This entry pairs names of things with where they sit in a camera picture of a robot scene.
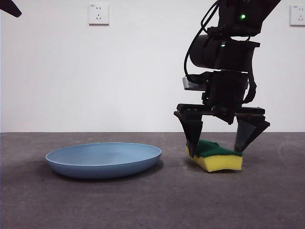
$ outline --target sponge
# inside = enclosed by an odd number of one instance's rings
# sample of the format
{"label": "sponge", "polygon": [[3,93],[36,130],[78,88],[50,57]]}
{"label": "sponge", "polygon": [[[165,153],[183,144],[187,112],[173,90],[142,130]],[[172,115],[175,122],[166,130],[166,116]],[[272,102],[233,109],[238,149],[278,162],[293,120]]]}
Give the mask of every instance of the sponge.
{"label": "sponge", "polygon": [[193,161],[207,172],[242,170],[243,154],[221,148],[217,143],[200,140]]}

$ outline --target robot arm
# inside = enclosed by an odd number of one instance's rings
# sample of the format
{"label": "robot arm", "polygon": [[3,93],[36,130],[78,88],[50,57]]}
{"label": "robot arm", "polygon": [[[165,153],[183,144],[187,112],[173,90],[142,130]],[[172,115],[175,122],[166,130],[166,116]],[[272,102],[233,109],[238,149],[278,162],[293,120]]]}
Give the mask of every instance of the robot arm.
{"label": "robot arm", "polygon": [[[237,117],[238,130],[235,151],[243,152],[267,127],[265,110],[247,108],[256,94],[252,70],[252,58],[259,43],[250,38],[261,32],[263,21],[280,0],[218,0],[208,10],[201,28],[194,38],[184,61],[185,90],[203,91],[203,105],[179,104],[174,115],[183,126],[187,147],[194,157],[202,131],[202,116],[218,117],[229,125]],[[217,27],[206,25],[219,9]],[[246,41],[232,39],[234,36],[248,37]],[[186,61],[190,57],[197,67],[215,69],[200,75],[188,74]],[[249,85],[248,95],[244,99]]]}
{"label": "robot arm", "polygon": [[12,0],[1,0],[0,10],[3,10],[16,18],[21,15],[21,11],[18,9],[18,7]]}

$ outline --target black cable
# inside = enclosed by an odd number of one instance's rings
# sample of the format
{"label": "black cable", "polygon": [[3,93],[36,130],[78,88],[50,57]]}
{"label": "black cable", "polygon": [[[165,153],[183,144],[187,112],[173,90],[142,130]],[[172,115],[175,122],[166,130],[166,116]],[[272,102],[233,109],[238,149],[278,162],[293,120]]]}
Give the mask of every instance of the black cable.
{"label": "black cable", "polygon": [[205,18],[208,16],[208,14],[211,12],[211,10],[213,9],[213,7],[215,7],[217,4],[218,4],[219,0],[214,2],[214,4],[210,7],[210,9],[207,11],[207,13],[205,14],[205,16],[203,17],[203,19],[201,20],[200,24],[201,24],[201,27],[203,27],[203,31],[205,33],[208,33],[207,30],[205,29],[205,26],[203,25],[203,22],[205,20]]}
{"label": "black cable", "polygon": [[[184,73],[186,76],[188,76],[188,72],[187,72],[187,59],[190,55],[190,51],[191,51],[191,48],[192,46],[194,45],[195,41],[197,40],[197,38],[199,37],[199,35],[202,33],[202,31],[205,31],[206,33],[207,30],[205,29],[206,25],[210,22],[210,20],[212,19],[212,17],[215,15],[218,7],[219,7],[219,3],[220,3],[221,0],[217,0],[211,7],[210,9],[207,11],[207,13],[205,14],[205,16],[203,17],[203,19],[201,20],[201,28],[200,30],[198,31],[198,33],[196,34],[195,38],[193,39],[187,53],[186,53],[186,56],[185,56],[185,59],[184,59]],[[208,16],[208,14],[211,12],[211,10],[214,8],[213,12],[211,13],[211,15],[209,16],[209,18],[206,20],[205,23],[204,20],[206,19],[206,17]]]}

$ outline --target electrical outlet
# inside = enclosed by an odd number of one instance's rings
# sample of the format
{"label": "electrical outlet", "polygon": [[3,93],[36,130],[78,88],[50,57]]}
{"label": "electrical outlet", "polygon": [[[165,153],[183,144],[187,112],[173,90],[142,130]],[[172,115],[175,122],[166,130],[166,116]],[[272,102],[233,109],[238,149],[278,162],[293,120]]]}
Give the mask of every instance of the electrical outlet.
{"label": "electrical outlet", "polygon": [[305,5],[290,6],[290,25],[305,26]]}
{"label": "electrical outlet", "polygon": [[109,4],[91,4],[88,6],[89,25],[109,25]]}

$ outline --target green led light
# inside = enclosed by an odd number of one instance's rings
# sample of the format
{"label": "green led light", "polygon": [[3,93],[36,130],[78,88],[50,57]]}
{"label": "green led light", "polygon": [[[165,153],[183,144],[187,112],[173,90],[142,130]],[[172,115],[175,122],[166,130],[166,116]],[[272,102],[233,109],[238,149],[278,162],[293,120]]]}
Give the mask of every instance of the green led light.
{"label": "green led light", "polygon": [[246,15],[244,13],[242,13],[239,18],[240,18],[240,20],[244,20],[246,18]]}

